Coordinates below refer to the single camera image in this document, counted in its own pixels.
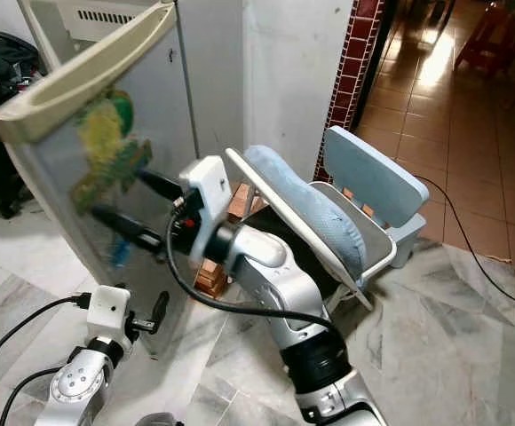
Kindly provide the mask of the silver fridge door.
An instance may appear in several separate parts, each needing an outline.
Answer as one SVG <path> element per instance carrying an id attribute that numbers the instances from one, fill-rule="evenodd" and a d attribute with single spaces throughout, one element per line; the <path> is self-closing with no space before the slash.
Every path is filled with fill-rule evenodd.
<path id="1" fill-rule="evenodd" d="M 177 176 L 197 155 L 179 30 L 174 3 L 139 7 L 128 23 L 98 41 L 52 53 L 50 73 L 0 106 L 0 139 L 7 153 L 84 267 L 100 284 L 124 284 L 145 299 L 161 291 L 176 295 L 178 288 L 167 268 L 139 248 L 133 248 L 124 268 L 110 268 L 115 232 L 91 209 L 77 215 L 70 199 L 71 187 L 88 166 L 69 121 L 104 89 L 128 92 L 135 110 L 132 133 L 151 142 L 153 159 L 144 168 Z M 116 207 L 155 230 L 161 230 L 170 209 L 137 176 L 127 193 L 113 187 L 96 204 Z"/>

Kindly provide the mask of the green Fresh sticker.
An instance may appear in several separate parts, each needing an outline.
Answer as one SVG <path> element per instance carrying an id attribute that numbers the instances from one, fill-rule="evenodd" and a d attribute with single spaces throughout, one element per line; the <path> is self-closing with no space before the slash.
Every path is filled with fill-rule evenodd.
<path id="1" fill-rule="evenodd" d="M 113 187 L 127 193 L 137 171 L 152 161 L 151 142 L 132 133 L 133 117 L 131 95 L 115 88 L 104 89 L 72 114 L 69 122 L 83 143 L 88 166 L 69 191 L 77 215 L 90 211 Z"/>

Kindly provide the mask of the red tiled pillar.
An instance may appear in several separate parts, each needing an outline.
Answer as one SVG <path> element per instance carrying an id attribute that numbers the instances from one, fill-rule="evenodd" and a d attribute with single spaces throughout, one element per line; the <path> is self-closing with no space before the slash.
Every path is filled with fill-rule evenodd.
<path id="1" fill-rule="evenodd" d="M 337 64 L 337 74 L 328 116 L 321 133 L 332 126 L 352 128 L 353 117 L 367 80 L 368 65 L 374 56 L 380 20 L 386 0 L 353 0 L 345 41 Z"/>

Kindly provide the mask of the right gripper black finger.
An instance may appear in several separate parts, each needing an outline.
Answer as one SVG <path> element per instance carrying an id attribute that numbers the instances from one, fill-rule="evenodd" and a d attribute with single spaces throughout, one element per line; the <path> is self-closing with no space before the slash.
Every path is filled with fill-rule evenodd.
<path id="1" fill-rule="evenodd" d="M 112 206 L 94 206 L 91 215 L 137 248 L 155 256 L 170 256 L 167 238 L 175 235 L 175 223 L 169 223 L 165 231 L 160 233 Z"/>
<path id="2" fill-rule="evenodd" d="M 139 170 L 139 181 L 168 201 L 179 201 L 187 194 L 180 183 L 147 168 Z"/>

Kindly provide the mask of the small blue sticker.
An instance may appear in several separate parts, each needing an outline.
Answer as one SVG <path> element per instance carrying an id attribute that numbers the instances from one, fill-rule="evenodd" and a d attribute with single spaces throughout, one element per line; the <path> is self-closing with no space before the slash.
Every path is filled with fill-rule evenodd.
<path id="1" fill-rule="evenodd" d="M 110 259 L 108 259 L 112 271 L 119 271 L 119 269 L 124 268 L 132 251 L 133 245 L 130 242 L 120 238 L 120 236 L 113 236 L 110 243 Z"/>

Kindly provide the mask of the light blue folding chair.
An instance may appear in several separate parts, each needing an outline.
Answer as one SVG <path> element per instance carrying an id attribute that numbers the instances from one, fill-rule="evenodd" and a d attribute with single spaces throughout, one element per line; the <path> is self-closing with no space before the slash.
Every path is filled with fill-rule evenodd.
<path id="1" fill-rule="evenodd" d="M 226 158 L 250 181 L 313 258 L 304 266 L 320 288 L 328 310 L 356 299 L 368 310 L 366 287 L 391 267 L 410 260 L 425 228 L 419 210 L 431 198 L 412 173 L 343 127 L 323 137 L 329 182 L 304 181 L 269 146 L 245 153 L 226 149 Z"/>

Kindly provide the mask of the orange brick fridge base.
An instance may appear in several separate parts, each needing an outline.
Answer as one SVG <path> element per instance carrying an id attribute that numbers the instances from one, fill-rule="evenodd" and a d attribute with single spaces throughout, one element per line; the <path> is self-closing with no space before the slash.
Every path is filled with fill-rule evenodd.
<path id="1" fill-rule="evenodd" d="M 265 200 L 258 194 L 257 188 L 249 184 L 240 184 L 234 191 L 232 202 L 226 207 L 226 220 L 232 223 L 241 222 L 265 206 Z M 218 299 L 228 288 L 228 277 L 224 273 L 224 268 L 216 261 L 204 260 L 197 273 L 195 287 L 204 295 Z"/>

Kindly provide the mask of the red plastic stool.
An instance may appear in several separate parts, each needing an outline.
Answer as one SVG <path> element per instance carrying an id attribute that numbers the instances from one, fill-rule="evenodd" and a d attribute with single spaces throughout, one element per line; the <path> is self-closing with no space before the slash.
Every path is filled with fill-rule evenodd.
<path id="1" fill-rule="evenodd" d="M 479 69 L 485 80 L 508 72 L 515 58 L 515 16 L 505 1 L 494 0 L 487 5 L 476 28 L 462 45 L 453 69 L 461 65 Z"/>

